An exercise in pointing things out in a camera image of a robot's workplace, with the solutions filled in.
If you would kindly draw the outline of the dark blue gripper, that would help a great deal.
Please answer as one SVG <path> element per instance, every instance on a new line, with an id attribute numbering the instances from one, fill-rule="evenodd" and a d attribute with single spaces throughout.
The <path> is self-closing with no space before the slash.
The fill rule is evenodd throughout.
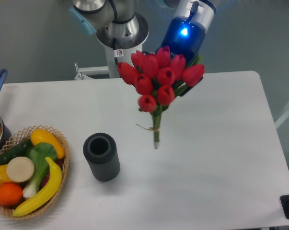
<path id="1" fill-rule="evenodd" d="M 202 42 L 205 38 L 205 30 L 198 24 L 186 23 L 182 18 L 174 18 L 171 20 L 168 30 L 161 45 L 156 49 L 168 46 L 172 56 L 182 54 L 186 63 L 189 63 L 198 54 Z M 194 86 L 188 86 L 180 97 L 183 97 L 204 77 L 201 77 Z"/>

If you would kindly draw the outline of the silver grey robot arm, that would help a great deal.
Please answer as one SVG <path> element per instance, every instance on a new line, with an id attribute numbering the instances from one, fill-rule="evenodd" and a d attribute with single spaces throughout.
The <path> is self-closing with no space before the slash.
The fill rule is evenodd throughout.
<path id="1" fill-rule="evenodd" d="M 93 74 L 108 73 L 119 78 L 119 62 L 131 64 L 131 55 L 141 51 L 149 35 L 146 19 L 135 12 L 133 0 L 75 0 L 69 13 L 87 35 L 96 34 L 104 46 L 107 67 L 93 68 Z M 161 47 L 168 46 L 170 55 L 182 54 L 190 64 L 199 52 L 211 21 L 220 4 L 218 0 L 158 0 L 161 7 L 175 13 Z"/>

